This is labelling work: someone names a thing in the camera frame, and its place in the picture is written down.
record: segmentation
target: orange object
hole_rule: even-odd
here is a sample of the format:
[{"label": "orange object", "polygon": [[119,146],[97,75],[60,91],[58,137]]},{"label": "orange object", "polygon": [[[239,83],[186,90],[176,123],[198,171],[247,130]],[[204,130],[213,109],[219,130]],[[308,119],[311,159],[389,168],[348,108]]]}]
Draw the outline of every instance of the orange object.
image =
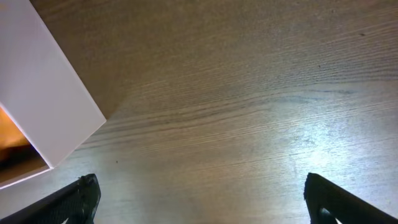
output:
[{"label": "orange object", "polygon": [[29,144],[24,134],[0,108],[0,150]]}]

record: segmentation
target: wooden table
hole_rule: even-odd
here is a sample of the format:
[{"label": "wooden table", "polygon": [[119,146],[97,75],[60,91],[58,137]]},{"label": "wooden table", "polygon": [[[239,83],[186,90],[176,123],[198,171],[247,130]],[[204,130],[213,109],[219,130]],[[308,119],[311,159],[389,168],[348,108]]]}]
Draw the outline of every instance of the wooden table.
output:
[{"label": "wooden table", "polygon": [[94,172],[96,223],[309,223],[319,173],[398,217],[398,2],[34,0],[109,119],[0,217]]}]

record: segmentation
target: white box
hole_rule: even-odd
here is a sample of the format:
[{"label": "white box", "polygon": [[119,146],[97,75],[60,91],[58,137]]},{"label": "white box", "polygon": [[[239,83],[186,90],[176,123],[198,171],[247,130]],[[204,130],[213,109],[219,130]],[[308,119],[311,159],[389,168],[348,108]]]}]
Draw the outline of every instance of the white box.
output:
[{"label": "white box", "polygon": [[58,166],[106,121],[28,0],[0,0],[0,107],[45,162],[6,170],[0,189]]}]

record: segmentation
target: box opening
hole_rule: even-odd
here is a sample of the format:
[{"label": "box opening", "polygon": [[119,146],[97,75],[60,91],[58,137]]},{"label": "box opening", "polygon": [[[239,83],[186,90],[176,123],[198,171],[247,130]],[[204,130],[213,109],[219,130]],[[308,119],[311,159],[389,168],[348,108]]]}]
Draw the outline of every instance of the box opening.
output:
[{"label": "box opening", "polygon": [[49,167],[0,107],[0,189]]}]

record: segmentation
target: black plastic part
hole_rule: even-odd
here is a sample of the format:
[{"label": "black plastic part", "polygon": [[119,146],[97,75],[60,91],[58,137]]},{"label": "black plastic part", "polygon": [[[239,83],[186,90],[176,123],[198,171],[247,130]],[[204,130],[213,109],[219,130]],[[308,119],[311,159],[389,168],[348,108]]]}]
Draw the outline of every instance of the black plastic part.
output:
[{"label": "black plastic part", "polygon": [[308,173],[304,199],[311,224],[398,223],[398,220],[318,174]]},{"label": "black plastic part", "polygon": [[92,224],[101,191],[95,174],[74,183],[0,220],[0,224]]}]

